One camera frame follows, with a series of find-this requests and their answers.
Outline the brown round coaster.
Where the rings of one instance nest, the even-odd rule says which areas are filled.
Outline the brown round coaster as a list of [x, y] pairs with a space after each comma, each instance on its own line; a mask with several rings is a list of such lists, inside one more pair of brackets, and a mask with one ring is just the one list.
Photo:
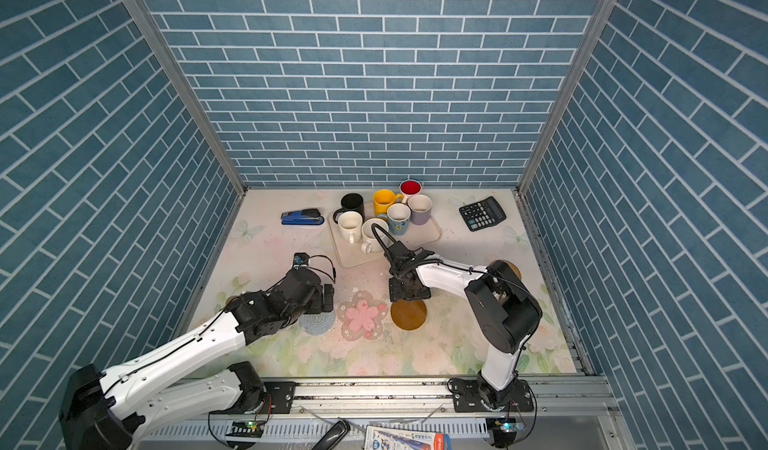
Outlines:
[[390, 315], [398, 328], [413, 331], [419, 329], [426, 322], [428, 311], [423, 301], [400, 300], [392, 303]]

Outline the pink flower coaster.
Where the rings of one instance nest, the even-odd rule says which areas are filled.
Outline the pink flower coaster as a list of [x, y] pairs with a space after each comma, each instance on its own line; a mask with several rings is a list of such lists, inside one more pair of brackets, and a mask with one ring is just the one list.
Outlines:
[[376, 340], [383, 334], [383, 322], [389, 314], [389, 306], [376, 300], [367, 291], [358, 291], [336, 309], [341, 322], [341, 336], [347, 341]]

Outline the grey blue woven coaster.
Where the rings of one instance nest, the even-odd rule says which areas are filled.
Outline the grey blue woven coaster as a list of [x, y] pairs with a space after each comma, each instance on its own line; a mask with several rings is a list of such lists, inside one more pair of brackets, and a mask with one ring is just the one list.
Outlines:
[[319, 314], [304, 314], [299, 320], [300, 328], [310, 336], [321, 336], [329, 332], [336, 322], [334, 311]]

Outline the cork woven coaster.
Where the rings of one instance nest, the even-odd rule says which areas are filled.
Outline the cork woven coaster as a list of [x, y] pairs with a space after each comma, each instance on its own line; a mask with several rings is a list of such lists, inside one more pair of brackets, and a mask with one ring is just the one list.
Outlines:
[[514, 265], [513, 263], [509, 262], [509, 261], [506, 261], [506, 260], [504, 260], [504, 262], [505, 262], [505, 263], [506, 263], [506, 264], [507, 264], [507, 265], [510, 267], [510, 269], [511, 269], [511, 270], [514, 272], [514, 274], [516, 275], [516, 277], [517, 277], [519, 280], [521, 280], [521, 281], [522, 281], [522, 273], [521, 273], [521, 271], [519, 270], [519, 268], [518, 268], [516, 265]]

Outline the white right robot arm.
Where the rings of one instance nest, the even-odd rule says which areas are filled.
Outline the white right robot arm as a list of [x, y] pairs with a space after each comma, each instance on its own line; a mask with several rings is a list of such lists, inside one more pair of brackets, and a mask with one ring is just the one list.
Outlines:
[[465, 298], [487, 340], [487, 356], [477, 380], [453, 377], [449, 390], [454, 409], [472, 412], [535, 409], [530, 385], [518, 377], [523, 351], [537, 331], [543, 312], [511, 266], [497, 260], [470, 266], [445, 260], [432, 251], [418, 251], [396, 242], [384, 249], [390, 264], [390, 300], [422, 301], [439, 289]]

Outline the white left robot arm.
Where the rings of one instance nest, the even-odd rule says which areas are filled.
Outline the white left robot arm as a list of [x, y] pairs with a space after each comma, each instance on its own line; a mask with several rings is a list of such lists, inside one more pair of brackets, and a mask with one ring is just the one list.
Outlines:
[[128, 449], [148, 433], [197, 415], [262, 410], [271, 398], [249, 362], [199, 382], [184, 379], [305, 314], [331, 312], [333, 299], [333, 285], [318, 271], [293, 267], [268, 289], [230, 298], [211, 321], [142, 356], [105, 370], [80, 368], [69, 378], [59, 411], [66, 447]]

